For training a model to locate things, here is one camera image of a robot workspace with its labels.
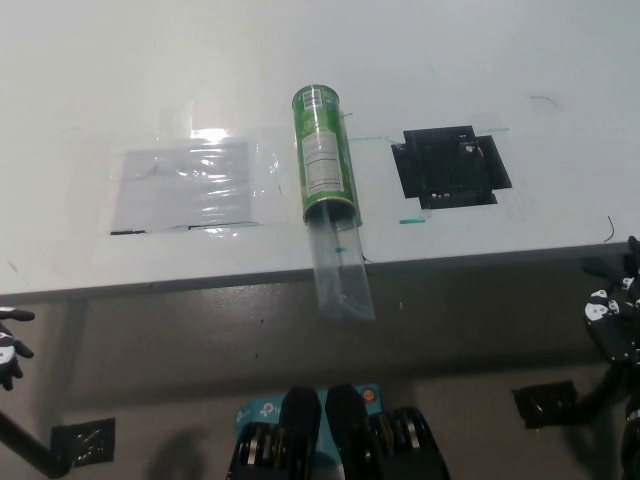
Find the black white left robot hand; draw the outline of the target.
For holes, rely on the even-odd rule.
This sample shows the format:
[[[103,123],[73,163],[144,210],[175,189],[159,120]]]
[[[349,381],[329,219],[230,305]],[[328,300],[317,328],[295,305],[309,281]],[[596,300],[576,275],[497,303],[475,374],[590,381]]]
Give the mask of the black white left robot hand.
[[[34,352],[4,325],[5,320],[30,322],[36,318],[34,312],[16,307],[1,307],[1,387],[5,391],[14,388],[14,380],[23,377],[19,359],[31,359]]]

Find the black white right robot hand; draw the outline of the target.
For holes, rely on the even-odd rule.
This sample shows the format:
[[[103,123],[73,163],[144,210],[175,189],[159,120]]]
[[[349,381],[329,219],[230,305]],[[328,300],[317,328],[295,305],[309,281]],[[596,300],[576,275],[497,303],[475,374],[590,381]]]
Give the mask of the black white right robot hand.
[[[583,271],[607,281],[590,294],[584,307],[584,323],[596,347],[615,366],[639,367],[639,240],[627,240],[630,253],[623,268],[603,260],[586,261]]]

